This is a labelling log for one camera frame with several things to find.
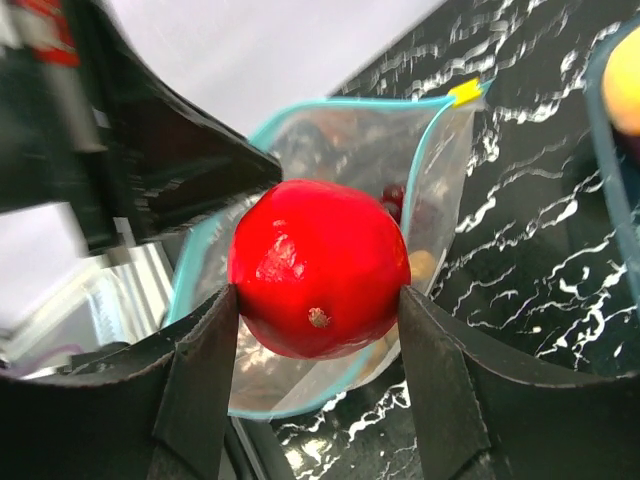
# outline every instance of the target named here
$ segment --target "yellow tag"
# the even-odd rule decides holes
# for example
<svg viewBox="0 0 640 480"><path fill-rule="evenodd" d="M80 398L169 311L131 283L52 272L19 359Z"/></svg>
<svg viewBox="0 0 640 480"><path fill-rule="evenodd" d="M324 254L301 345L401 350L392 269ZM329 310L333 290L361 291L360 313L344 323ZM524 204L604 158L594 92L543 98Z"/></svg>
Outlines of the yellow tag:
<svg viewBox="0 0 640 480"><path fill-rule="evenodd" d="M453 87L449 90L448 95L456 97L453 102L453 107L459 107L465 103L473 102L482 95L482 89L480 88L480 81L477 78L469 80L468 82Z"/></svg>

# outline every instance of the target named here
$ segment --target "black marble surface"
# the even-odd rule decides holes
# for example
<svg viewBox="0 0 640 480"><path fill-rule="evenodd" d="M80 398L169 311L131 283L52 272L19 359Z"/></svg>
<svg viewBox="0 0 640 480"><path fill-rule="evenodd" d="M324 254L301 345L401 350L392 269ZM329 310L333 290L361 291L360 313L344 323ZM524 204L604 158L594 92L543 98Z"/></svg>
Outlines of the black marble surface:
<svg viewBox="0 0 640 480"><path fill-rule="evenodd" d="M432 295L507 344L601 375L640 367L640 329L582 90L590 52L639 9L640 0L448 0L342 90L422 97L496 78ZM421 479L410 404L398 359L320 412L272 425L299 479Z"/></svg>

